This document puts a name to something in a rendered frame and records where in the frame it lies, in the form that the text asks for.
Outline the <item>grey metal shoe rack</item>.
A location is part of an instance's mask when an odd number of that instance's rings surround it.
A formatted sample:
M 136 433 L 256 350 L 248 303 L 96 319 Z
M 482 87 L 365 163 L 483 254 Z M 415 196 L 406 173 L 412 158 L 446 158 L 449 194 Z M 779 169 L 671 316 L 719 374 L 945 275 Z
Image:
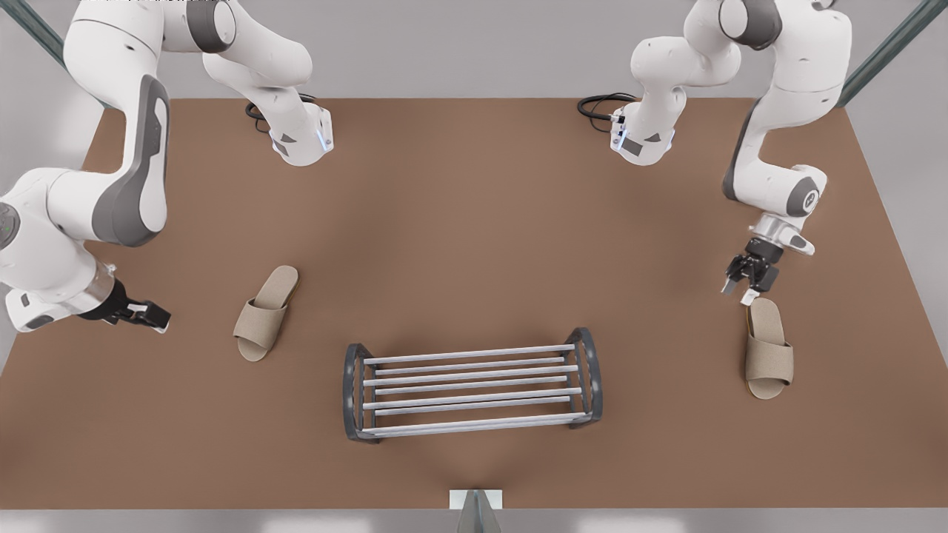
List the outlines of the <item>grey metal shoe rack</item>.
M 600 421 L 601 367 L 593 335 L 576 327 L 560 344 L 376 357 L 348 346 L 342 382 L 348 439 L 498 431 Z

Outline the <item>beige open-toe slipper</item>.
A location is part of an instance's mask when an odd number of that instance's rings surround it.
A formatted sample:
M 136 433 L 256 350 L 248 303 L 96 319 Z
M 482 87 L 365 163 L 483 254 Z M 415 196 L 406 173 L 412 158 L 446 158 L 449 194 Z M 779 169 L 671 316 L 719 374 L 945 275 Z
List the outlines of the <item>beige open-toe slipper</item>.
M 284 264 L 274 269 L 256 297 L 244 304 L 233 337 L 245 360 L 259 361 L 273 347 L 298 284 L 298 270 Z
M 795 354 L 786 341 L 778 306 L 768 299 L 755 299 L 747 310 L 748 339 L 745 381 L 756 398 L 778 397 L 795 378 Z

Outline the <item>silver frame post with foot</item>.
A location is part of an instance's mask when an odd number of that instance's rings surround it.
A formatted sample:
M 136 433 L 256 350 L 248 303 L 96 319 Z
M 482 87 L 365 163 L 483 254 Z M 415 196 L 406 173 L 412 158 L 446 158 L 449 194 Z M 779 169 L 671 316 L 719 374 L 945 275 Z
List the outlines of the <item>silver frame post with foot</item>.
M 500 489 L 451 489 L 448 507 L 461 512 L 457 533 L 501 533 L 495 516 L 502 509 Z

